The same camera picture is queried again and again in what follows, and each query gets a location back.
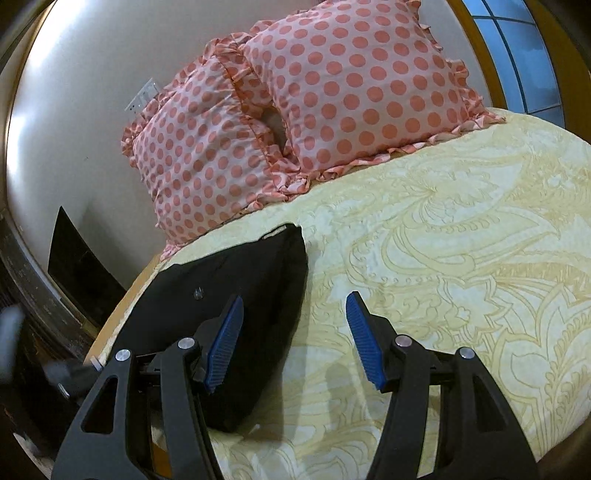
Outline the black pants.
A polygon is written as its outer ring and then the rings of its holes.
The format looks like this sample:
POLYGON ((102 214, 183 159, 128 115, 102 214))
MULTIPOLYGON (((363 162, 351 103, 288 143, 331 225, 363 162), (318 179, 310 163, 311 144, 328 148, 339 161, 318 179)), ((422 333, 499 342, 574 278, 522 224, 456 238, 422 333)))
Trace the black pants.
POLYGON ((242 297, 243 324, 223 383, 202 401, 207 426, 233 432, 252 413, 297 326, 308 277, 301 227, 160 271, 139 297, 112 349, 157 353, 242 297))

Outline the yellow patterned bedsheet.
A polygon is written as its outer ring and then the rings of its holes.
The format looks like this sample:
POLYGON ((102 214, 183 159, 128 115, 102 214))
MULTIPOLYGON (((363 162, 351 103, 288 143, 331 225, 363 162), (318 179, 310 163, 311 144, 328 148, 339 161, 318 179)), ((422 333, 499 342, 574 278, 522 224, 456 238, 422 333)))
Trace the yellow patterned bedsheet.
POLYGON ((346 295, 439 351, 472 348, 546 479, 590 475, 590 146, 506 113, 485 130, 318 184, 176 253, 182 264, 301 226, 307 293, 252 416, 213 447, 229 479, 360 479, 389 399, 368 381, 346 295))

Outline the polka dot pillow lower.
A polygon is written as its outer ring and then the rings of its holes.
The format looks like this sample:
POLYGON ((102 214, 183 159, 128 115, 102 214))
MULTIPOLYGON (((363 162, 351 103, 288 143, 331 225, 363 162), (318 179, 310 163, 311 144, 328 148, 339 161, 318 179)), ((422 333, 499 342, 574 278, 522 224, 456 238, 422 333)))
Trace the polka dot pillow lower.
POLYGON ((290 196, 287 159, 262 120, 270 94, 242 55, 249 38, 209 42, 123 131, 166 236, 163 258, 290 196))

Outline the polka dot pillow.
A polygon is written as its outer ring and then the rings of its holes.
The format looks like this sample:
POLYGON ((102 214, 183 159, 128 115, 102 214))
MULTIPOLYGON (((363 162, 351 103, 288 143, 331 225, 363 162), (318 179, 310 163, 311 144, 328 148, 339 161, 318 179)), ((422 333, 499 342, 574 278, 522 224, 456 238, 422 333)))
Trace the polka dot pillow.
POLYGON ((264 140, 256 202, 500 122, 443 53, 417 1, 325 1, 219 41, 247 114, 280 115, 286 142, 264 140))
POLYGON ((270 94, 242 55, 249 38, 209 42, 123 131, 166 236, 163 258, 290 196, 287 159, 262 120, 270 94))

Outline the polka dot pillow upper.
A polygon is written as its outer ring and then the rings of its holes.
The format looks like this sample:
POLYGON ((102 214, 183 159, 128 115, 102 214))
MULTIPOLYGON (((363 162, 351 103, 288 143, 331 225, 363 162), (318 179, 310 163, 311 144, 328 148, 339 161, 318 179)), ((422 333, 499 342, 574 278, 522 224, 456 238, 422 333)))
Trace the polka dot pillow upper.
POLYGON ((280 115, 286 142, 264 140, 256 202, 500 122, 443 53, 417 1, 325 1, 219 41, 247 114, 280 115))

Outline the blue glass window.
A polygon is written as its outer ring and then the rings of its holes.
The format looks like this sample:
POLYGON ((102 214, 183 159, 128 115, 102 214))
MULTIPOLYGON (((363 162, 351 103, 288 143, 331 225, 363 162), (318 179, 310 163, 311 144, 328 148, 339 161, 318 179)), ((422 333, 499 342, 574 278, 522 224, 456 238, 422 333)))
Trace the blue glass window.
POLYGON ((465 0, 489 50, 507 109, 565 126, 554 67, 524 0, 465 0))

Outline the wooden bed frame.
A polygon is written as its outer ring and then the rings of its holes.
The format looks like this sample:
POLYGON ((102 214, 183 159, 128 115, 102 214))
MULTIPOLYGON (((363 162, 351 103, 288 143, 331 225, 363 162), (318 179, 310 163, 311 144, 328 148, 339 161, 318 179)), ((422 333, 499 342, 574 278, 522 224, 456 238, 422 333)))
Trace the wooden bed frame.
MULTIPOLYGON (((117 304, 111 315, 108 317, 101 330, 98 332, 93 344, 89 348, 84 362, 92 363, 94 360, 105 364, 101 357, 102 353, 111 346, 111 338, 114 337, 128 316, 128 311, 134 306, 137 298, 143 293, 146 285, 155 277, 161 268, 160 254, 156 254, 145 268, 135 278, 122 300, 117 304)), ((165 478, 172 478, 172 470, 168 453, 165 450, 165 438, 158 433, 151 425, 151 457, 152 467, 156 475, 165 478)))

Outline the white wall switch plate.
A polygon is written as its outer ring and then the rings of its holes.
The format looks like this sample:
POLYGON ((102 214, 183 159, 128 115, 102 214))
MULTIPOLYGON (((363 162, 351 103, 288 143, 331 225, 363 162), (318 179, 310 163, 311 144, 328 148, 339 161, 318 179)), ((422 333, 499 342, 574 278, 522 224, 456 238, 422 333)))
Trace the white wall switch plate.
POLYGON ((125 107, 125 111, 128 114, 138 115, 158 95, 159 91, 158 83, 150 78, 131 99, 125 107))

